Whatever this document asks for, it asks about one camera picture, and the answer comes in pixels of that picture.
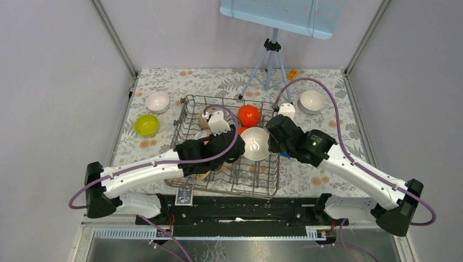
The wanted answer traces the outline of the white ribbed bowl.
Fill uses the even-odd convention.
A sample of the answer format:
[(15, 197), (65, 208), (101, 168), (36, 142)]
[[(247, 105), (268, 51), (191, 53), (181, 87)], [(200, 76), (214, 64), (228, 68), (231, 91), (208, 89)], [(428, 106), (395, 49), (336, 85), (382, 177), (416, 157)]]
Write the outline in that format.
[(259, 127), (247, 128), (240, 135), (245, 142), (244, 157), (252, 161), (261, 161), (270, 155), (267, 130)]
[(299, 104), (303, 112), (307, 114), (317, 114), (324, 109), (325, 99), (321, 93), (309, 90), (300, 95)]

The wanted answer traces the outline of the grey wire dish rack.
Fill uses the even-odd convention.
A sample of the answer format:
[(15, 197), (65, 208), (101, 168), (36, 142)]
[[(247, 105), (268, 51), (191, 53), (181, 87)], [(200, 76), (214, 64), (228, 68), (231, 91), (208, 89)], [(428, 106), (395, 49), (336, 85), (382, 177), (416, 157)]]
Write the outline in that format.
[[(260, 128), (263, 128), (267, 121), (276, 115), (272, 102), (258, 100), (189, 94), (180, 102), (182, 109), (179, 119), (174, 121), (172, 146), (194, 139), (196, 133), (200, 131), (199, 115), (210, 104), (226, 106), (234, 114), (238, 113), (241, 106), (255, 106), (262, 114), (258, 123)], [(200, 179), (199, 176), (189, 176), (170, 178), (165, 182), (172, 187), (192, 188), (203, 192), (271, 199), (280, 187), (280, 155), (271, 153), (261, 161), (251, 161), (242, 156), (234, 163), (224, 163), (204, 179)]]

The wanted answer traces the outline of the yellow-green bowl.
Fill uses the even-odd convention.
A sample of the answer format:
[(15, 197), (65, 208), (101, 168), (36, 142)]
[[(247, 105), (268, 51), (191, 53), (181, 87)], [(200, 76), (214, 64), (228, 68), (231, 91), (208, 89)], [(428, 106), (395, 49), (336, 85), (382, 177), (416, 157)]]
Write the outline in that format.
[(135, 121), (134, 130), (144, 137), (155, 136), (159, 130), (159, 119), (152, 114), (142, 115)]

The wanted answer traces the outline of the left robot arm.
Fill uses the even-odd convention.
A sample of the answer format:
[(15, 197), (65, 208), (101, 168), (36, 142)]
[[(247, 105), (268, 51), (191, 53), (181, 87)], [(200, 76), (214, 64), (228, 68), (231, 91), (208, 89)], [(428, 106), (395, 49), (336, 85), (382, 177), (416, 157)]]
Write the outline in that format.
[(244, 153), (245, 142), (231, 130), (186, 140), (158, 156), (125, 166), (103, 167), (99, 162), (90, 163), (85, 176), (87, 216), (102, 218), (120, 212), (163, 224), (169, 219), (168, 208), (157, 195), (144, 196), (134, 192), (135, 187), (216, 171)]

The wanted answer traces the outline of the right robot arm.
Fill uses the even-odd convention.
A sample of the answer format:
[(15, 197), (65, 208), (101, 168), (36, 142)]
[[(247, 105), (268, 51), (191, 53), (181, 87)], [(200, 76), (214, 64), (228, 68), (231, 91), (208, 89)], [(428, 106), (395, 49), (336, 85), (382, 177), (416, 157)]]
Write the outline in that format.
[(368, 194), (346, 198), (323, 193), (313, 208), (314, 220), (326, 225), (333, 219), (375, 222), (395, 236), (406, 236), (424, 185), (388, 175), (363, 160), (344, 153), (340, 143), (325, 132), (303, 131), (288, 116), (277, 115), (267, 124), (272, 152), (284, 152), (300, 163), (329, 171)]

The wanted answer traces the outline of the pink patterned bowl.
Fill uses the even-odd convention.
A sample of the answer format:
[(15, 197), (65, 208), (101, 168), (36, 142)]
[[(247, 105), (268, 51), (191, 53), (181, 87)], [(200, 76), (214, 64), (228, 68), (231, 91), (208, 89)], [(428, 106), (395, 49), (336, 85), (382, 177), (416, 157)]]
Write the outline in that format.
[(199, 140), (199, 139), (202, 139), (202, 138), (206, 138), (206, 137), (210, 136), (211, 134), (212, 134), (211, 130), (203, 129), (203, 130), (197, 132), (196, 135), (194, 136), (194, 138), (196, 140)]

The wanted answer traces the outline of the far beige patterned bowl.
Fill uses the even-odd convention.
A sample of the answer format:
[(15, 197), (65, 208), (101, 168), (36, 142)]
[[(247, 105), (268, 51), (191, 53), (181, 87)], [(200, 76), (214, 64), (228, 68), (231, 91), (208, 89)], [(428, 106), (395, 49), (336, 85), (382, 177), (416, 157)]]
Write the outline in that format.
[[(211, 108), (208, 108), (207, 109), (207, 112), (209, 113), (209, 115), (211, 116), (215, 111), (222, 111), (222, 109), (219, 109), (219, 108), (215, 108), (215, 107), (211, 107)], [(198, 113), (198, 125), (200, 125), (200, 127), (202, 129), (210, 129), (210, 126), (208, 124), (208, 118), (207, 117), (204, 117), (203, 116), (203, 113), (204, 113), (204, 109), (200, 109), (199, 110), (199, 113)]]

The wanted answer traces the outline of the beige patterned bowl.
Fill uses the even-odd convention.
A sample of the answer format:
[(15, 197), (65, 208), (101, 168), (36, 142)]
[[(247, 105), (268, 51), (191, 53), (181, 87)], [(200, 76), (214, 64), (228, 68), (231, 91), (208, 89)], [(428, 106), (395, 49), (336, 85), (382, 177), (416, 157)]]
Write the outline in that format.
[(198, 180), (198, 181), (201, 181), (201, 180), (204, 180), (206, 179), (209, 175), (210, 175), (211, 171), (208, 171), (206, 173), (203, 173), (203, 174), (194, 174), (194, 175), (191, 175), (191, 177), (195, 180)]
[[(219, 108), (215, 108), (215, 107), (211, 107), (211, 108), (208, 108), (207, 109), (207, 112), (209, 113), (209, 115), (211, 116), (215, 111), (222, 111), (222, 109), (219, 109)], [(208, 118), (207, 117), (204, 117), (203, 116), (203, 113), (204, 113), (204, 109), (200, 109), (199, 110), (199, 113), (198, 113), (198, 125), (200, 125), (200, 127), (202, 129), (210, 129), (210, 126), (208, 124)]]

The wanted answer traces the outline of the near beige patterned bowl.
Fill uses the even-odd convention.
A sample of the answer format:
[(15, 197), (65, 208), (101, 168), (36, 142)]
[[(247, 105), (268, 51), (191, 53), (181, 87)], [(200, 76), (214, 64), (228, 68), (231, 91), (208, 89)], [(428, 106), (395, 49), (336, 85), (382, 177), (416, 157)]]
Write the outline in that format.
[(210, 175), (211, 171), (208, 171), (206, 173), (203, 173), (203, 174), (194, 174), (194, 175), (191, 175), (191, 177), (195, 180), (198, 180), (198, 181), (201, 181), (201, 180), (204, 180), (206, 179), (209, 175)]

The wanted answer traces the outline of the far orange bowl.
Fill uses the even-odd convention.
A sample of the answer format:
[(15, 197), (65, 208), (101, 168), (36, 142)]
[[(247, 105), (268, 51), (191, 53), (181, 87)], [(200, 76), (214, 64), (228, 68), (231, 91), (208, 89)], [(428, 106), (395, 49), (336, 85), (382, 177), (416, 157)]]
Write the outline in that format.
[(260, 110), (252, 105), (244, 105), (239, 111), (239, 120), (244, 127), (256, 127), (260, 121), (262, 113)]

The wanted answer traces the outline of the orange bowl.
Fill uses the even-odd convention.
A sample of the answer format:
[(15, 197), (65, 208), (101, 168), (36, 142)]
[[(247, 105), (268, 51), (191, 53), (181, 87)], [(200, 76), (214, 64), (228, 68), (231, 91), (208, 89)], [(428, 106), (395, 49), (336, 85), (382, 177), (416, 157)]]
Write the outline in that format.
[(248, 129), (248, 127), (240, 127), (240, 128), (238, 129), (238, 134), (239, 134), (239, 135), (242, 135), (243, 132), (246, 131), (247, 129)]
[(262, 113), (260, 110), (252, 105), (244, 105), (239, 111), (239, 120), (244, 127), (256, 127), (260, 121)]

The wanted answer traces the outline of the near orange bowl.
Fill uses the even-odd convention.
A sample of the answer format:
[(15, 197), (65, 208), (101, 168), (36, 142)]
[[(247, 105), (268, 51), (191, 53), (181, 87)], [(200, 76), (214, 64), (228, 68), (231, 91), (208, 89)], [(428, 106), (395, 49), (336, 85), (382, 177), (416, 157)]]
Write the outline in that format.
[(243, 132), (246, 131), (247, 129), (248, 129), (248, 127), (240, 127), (240, 128), (238, 129), (238, 134), (239, 134), (239, 135), (242, 135)]

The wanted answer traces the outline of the blue playing card box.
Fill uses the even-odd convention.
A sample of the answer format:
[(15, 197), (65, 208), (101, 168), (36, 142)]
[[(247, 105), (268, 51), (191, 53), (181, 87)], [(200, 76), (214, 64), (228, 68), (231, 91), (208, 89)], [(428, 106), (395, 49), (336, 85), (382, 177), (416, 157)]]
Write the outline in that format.
[(175, 206), (193, 206), (194, 190), (191, 188), (178, 188), (174, 204)]

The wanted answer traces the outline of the floral tablecloth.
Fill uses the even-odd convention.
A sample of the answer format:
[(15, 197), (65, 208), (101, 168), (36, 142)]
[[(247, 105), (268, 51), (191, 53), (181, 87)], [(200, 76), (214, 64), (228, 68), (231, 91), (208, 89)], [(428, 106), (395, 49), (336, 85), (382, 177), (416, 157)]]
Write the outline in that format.
[[(132, 99), (111, 165), (126, 165), (159, 155), (200, 131), (199, 116), (209, 104), (222, 104), (233, 112), (250, 104), (262, 112), (262, 121), (274, 115), (272, 105), (282, 88), (282, 74), (274, 71), (277, 86), (266, 91), (253, 80), (243, 99), (238, 99), (251, 69), (143, 69)], [(319, 129), (336, 138), (342, 135), (347, 150), (365, 158), (359, 128), (339, 69), (302, 69), (300, 82), (290, 86), (295, 103), (296, 125), (303, 130)], [(153, 137), (134, 130), (140, 116), (148, 114), (148, 97), (166, 93), (169, 109), (160, 114)], [(155, 181), (136, 188), (139, 193), (174, 195), (178, 187), (191, 186), (196, 196), (318, 197), (331, 193), (341, 197), (364, 197), (365, 193), (333, 172), (315, 168), (277, 154), (252, 162), (244, 157), (224, 164), (207, 176)]]

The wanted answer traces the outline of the orange toy block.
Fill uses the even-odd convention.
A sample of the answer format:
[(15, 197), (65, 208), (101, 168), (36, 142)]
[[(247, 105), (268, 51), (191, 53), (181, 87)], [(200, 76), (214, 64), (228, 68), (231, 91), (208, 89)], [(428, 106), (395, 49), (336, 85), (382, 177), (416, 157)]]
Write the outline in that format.
[(298, 76), (299, 72), (295, 69), (291, 69), (288, 74), (287, 74), (287, 79), (289, 81), (293, 81), (296, 79), (296, 77)]

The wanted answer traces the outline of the light blue tripod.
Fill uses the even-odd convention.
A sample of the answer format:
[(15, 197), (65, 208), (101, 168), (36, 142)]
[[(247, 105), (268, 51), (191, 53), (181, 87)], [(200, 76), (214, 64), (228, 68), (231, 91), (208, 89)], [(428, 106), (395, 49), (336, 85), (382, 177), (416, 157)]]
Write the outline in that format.
[[(267, 38), (263, 47), (264, 51), (255, 66), (254, 70), (249, 76), (249, 79), (245, 83), (241, 93), (238, 95), (238, 99), (242, 99), (247, 92), (247, 89), (249, 88), (252, 80), (258, 81), (265, 90), (269, 90), (274, 87), (278, 87), (279, 85), (285, 86), (287, 83), (289, 83), (289, 80), (287, 78), (287, 74), (285, 71), (284, 63), (282, 60), (282, 55), (280, 54), (282, 46), (278, 43), (277, 41), (278, 37), (278, 28), (273, 28), (272, 29), (272, 36), (271, 38)], [(264, 60), (267, 58), (266, 66), (264, 67), (264, 71), (266, 72), (266, 78), (264, 80), (260, 79), (256, 73), (258, 70), (262, 67)], [(282, 80), (279, 82), (271, 83), (271, 78), (272, 78), (272, 72), (275, 69), (275, 61), (279, 63), (279, 70), (282, 75)]]

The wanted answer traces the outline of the light blue board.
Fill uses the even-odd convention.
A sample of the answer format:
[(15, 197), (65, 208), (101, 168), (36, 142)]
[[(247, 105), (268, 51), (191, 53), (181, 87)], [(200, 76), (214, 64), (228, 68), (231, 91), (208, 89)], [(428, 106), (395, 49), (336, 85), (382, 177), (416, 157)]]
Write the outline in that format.
[(260, 25), (327, 40), (345, 6), (339, 0), (227, 0), (221, 14)]

